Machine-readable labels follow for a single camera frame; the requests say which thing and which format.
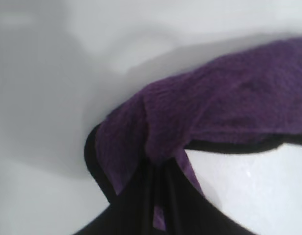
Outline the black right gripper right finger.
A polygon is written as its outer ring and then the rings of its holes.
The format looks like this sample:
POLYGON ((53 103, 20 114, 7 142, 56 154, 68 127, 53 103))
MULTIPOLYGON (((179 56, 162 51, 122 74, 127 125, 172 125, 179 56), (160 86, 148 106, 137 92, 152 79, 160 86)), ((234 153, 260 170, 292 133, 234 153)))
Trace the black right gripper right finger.
POLYGON ((171 235, 228 235, 226 217, 188 181, 176 161, 166 162, 164 211, 171 235))

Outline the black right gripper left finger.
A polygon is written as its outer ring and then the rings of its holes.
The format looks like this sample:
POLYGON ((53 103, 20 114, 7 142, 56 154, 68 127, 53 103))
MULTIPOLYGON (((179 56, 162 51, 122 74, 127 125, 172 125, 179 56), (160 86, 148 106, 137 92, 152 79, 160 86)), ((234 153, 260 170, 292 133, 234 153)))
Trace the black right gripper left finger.
POLYGON ((116 200, 79 235, 151 235, 153 230, 154 170, 138 167, 116 200))

